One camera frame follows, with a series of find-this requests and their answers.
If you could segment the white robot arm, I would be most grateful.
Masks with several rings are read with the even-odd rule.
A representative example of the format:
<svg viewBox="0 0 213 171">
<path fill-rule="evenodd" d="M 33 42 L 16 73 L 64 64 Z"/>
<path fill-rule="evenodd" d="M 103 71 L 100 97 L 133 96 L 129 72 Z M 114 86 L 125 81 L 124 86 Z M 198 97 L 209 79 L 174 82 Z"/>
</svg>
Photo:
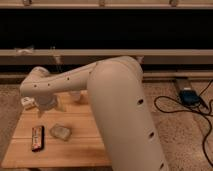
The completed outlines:
<svg viewBox="0 0 213 171">
<path fill-rule="evenodd" d="M 85 90 L 113 171 L 170 171 L 142 79 L 139 62 L 120 56 L 57 75 L 35 67 L 20 93 L 48 110 L 56 93 Z"/>
</svg>

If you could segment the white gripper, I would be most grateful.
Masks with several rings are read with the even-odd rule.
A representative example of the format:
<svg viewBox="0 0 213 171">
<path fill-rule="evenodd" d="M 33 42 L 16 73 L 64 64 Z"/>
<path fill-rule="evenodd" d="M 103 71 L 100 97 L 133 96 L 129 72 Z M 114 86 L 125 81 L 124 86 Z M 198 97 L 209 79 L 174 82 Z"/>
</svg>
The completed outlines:
<svg viewBox="0 0 213 171">
<path fill-rule="evenodd" d="M 38 116 L 58 105 L 57 96 L 54 94 L 35 97 L 35 105 L 38 108 Z"/>
</svg>

